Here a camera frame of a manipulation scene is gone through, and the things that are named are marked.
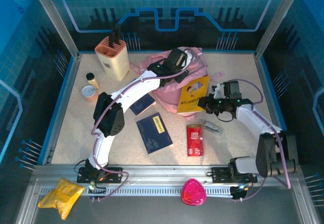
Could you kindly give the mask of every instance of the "knife block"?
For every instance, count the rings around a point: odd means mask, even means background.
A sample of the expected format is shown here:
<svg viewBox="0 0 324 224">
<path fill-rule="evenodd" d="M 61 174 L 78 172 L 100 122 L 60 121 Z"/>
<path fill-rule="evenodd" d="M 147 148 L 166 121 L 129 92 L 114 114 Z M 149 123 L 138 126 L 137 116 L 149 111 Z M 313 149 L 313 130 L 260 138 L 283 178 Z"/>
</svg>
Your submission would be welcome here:
<svg viewBox="0 0 324 224">
<path fill-rule="evenodd" d="M 114 43 L 109 47 L 109 36 L 105 37 L 96 47 L 95 52 L 102 67 L 109 77 L 121 81 L 130 69 L 126 43 L 119 40 L 120 45 Z"/>
</svg>

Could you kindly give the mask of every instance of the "small bottle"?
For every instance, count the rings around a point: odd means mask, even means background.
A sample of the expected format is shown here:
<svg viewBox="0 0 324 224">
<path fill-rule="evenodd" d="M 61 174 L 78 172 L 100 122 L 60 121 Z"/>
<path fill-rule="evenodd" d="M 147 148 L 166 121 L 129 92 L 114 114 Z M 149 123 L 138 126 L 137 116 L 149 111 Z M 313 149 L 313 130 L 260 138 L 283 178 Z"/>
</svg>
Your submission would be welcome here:
<svg viewBox="0 0 324 224">
<path fill-rule="evenodd" d="M 88 73 L 88 74 L 86 75 L 86 77 L 87 77 L 88 83 L 89 83 L 90 85 L 94 86 L 95 89 L 99 89 L 99 85 L 98 85 L 98 83 L 96 82 L 96 79 L 95 79 L 95 76 L 94 76 L 93 73 L 91 73 L 91 72 Z"/>
</svg>

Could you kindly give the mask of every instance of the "blue trim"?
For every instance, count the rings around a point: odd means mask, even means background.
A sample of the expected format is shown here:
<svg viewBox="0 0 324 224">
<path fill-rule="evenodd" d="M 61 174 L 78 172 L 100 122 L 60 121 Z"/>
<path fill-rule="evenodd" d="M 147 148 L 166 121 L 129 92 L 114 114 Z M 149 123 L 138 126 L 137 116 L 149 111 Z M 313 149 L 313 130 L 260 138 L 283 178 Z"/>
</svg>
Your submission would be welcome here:
<svg viewBox="0 0 324 224">
<path fill-rule="evenodd" d="M 269 85 L 269 88 L 270 88 L 270 93 L 271 93 L 271 96 L 273 98 L 274 106 L 275 106 L 275 108 L 277 110 L 277 114 L 278 114 L 278 117 L 279 117 L 281 128 L 283 130 L 287 130 L 287 126 L 286 126 L 284 117 L 282 115 L 281 108 L 280 108 L 277 96 L 275 95 L 275 91 L 274 91 L 274 88 L 273 88 L 273 85 L 272 85 L 272 82 L 271 82 L 270 74 L 269 74 L 267 65 L 265 64 L 265 60 L 264 60 L 263 56 L 261 56 L 261 64 L 262 64 L 264 74 L 265 74 L 265 77 L 267 79 L 267 82 L 268 82 L 268 85 Z"/>
<path fill-rule="evenodd" d="M 19 119 L 20 119 L 21 114 L 23 112 L 23 108 L 22 108 L 22 102 L 21 102 L 20 94 L 15 89 L 9 87 L 8 84 L 6 84 L 1 79 L 0 79 L 0 85 L 3 86 L 6 90 L 8 90 L 8 92 L 11 93 L 17 99 L 18 108 L 19 108 L 19 111 L 17 113 L 17 116 L 15 118 L 15 121 L 14 121 L 14 123 L 11 126 L 11 129 L 9 131 L 9 134 L 7 136 L 7 139 L 5 141 L 5 144 L 4 144 L 4 146 L 3 146 L 3 148 L 2 148 L 2 150 L 0 152 L 0 164 L 1 164 L 1 162 L 2 162 L 2 160 L 4 158 L 4 156 L 5 156 L 5 153 L 6 153 L 7 149 L 8 149 L 8 146 L 9 146 L 9 143 L 11 141 L 11 138 L 14 135 L 14 132 L 15 132 L 16 127 L 18 125 Z"/>
<path fill-rule="evenodd" d="M 72 12 L 69 8 L 69 6 L 67 5 L 67 2 L 66 0 L 62 0 L 63 2 L 63 5 L 70 17 L 70 20 L 75 28 L 75 30 L 79 33 L 110 33 L 112 30 L 111 29 L 102 29 L 102 30 L 98 30 L 98 29 L 95 29 L 95 30 L 81 30 L 79 29 L 79 27 L 77 26 L 76 24 L 76 21 L 72 15 Z M 154 21 L 155 21 L 155 29 L 159 32 L 174 32 L 174 31 L 177 31 L 178 28 L 179 28 L 179 21 L 180 21 L 180 12 L 181 11 L 194 11 L 194 16 L 204 16 L 206 17 L 219 31 L 221 32 L 256 32 L 262 21 L 263 21 L 263 18 L 266 14 L 266 12 L 268 11 L 268 8 L 270 6 L 270 3 L 272 2 L 272 0 L 268 0 L 261 16 L 260 16 L 260 19 L 256 25 L 256 27 L 254 29 L 225 29 L 225 28 L 222 28 L 213 18 L 212 16 L 209 14 L 209 13 L 201 13 L 199 12 L 199 8 L 195 8 L 195 7 L 182 7 L 182 8 L 178 8 L 176 10 L 176 16 L 175 16 L 175 27 L 174 28 L 159 28 L 159 25 L 158 25 L 158 12 L 157 12 L 157 9 L 156 8 L 135 8 L 135 13 L 128 13 L 128 14 L 125 14 L 121 20 L 119 20 L 118 24 L 122 24 L 126 19 L 128 19 L 129 17 L 139 17 L 140 16 L 140 12 L 141 11 L 151 11 L 151 12 L 154 12 Z"/>
<path fill-rule="evenodd" d="M 318 98 L 319 96 L 321 96 L 322 94 L 324 94 L 324 87 L 322 87 L 320 90 L 318 90 L 316 93 L 315 93 L 315 97 L 314 97 L 314 102 L 313 102 L 313 107 L 312 107 L 312 110 L 313 110 L 313 113 L 314 113 L 314 116 L 316 118 L 316 121 L 317 121 L 317 124 L 320 128 L 320 131 L 322 131 L 322 134 L 324 136 L 324 126 L 323 126 L 323 123 L 320 119 L 320 116 L 316 110 L 316 106 L 317 106 L 317 102 L 318 102 Z"/>
<path fill-rule="evenodd" d="M 214 53 L 223 53 L 223 54 L 254 54 L 255 51 L 216 51 L 216 50 L 202 50 L 203 52 L 214 52 Z M 127 51 L 128 54 L 140 54 L 140 53 L 159 53 L 163 51 L 150 51 L 150 50 L 141 50 L 141 51 Z M 95 54 L 94 51 L 80 51 L 80 54 Z"/>
<path fill-rule="evenodd" d="M 54 123 L 55 123 L 57 114 L 59 112 L 59 108 L 60 108 L 60 105 L 61 105 L 63 94 L 64 94 L 64 91 L 65 91 L 65 88 L 66 88 L 67 80 L 69 78 L 69 74 L 71 72 L 73 63 L 74 63 L 74 60 L 73 60 L 73 57 L 71 56 L 71 59 L 70 59 L 69 65 L 67 67 L 65 77 L 64 77 L 64 80 L 63 80 L 63 83 L 62 83 L 62 86 L 61 86 L 60 94 L 59 94 L 59 97 L 57 98 L 57 101 L 56 101 L 56 105 L 55 105 L 54 112 L 53 112 L 53 115 L 52 115 L 52 118 L 51 118 L 51 122 L 50 122 L 49 128 L 48 128 L 46 136 L 45 136 L 45 140 L 44 140 L 44 143 L 43 143 L 43 146 L 42 146 L 42 150 L 41 150 L 39 158 L 38 158 L 38 162 L 37 162 L 38 165 L 43 164 L 43 160 L 45 158 L 47 147 L 49 145 L 50 137 L 51 137 L 51 134 L 52 134 L 52 131 L 53 131 Z"/>
<path fill-rule="evenodd" d="M 234 50 L 229 50 L 229 51 L 219 51 L 219 50 L 202 50 L 203 52 L 215 52 L 215 53 L 221 53 L 221 54 L 254 54 L 255 51 L 234 51 Z"/>
<path fill-rule="evenodd" d="M 95 54 L 95 51 L 79 51 L 79 53 L 84 53 L 84 54 Z"/>
</svg>

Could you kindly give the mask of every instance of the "red snack box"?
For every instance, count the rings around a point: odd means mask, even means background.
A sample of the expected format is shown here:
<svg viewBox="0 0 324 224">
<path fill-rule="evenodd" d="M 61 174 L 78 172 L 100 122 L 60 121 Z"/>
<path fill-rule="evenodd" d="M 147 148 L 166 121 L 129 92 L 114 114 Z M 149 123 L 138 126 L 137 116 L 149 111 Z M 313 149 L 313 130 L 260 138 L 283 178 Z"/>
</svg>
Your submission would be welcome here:
<svg viewBox="0 0 324 224">
<path fill-rule="evenodd" d="M 201 124 L 187 125 L 188 157 L 203 156 L 203 128 Z"/>
</svg>

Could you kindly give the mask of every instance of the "yellow book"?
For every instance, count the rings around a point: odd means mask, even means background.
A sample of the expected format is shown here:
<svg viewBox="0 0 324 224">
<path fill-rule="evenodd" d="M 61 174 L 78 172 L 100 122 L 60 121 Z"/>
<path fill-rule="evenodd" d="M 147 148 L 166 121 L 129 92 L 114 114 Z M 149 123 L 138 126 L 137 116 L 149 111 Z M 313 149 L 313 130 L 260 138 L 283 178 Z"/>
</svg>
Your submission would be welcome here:
<svg viewBox="0 0 324 224">
<path fill-rule="evenodd" d="M 201 97 L 205 97 L 208 91 L 209 76 L 203 76 L 192 80 L 182 88 L 178 104 L 177 114 L 195 113 L 204 111 L 198 106 Z"/>
</svg>

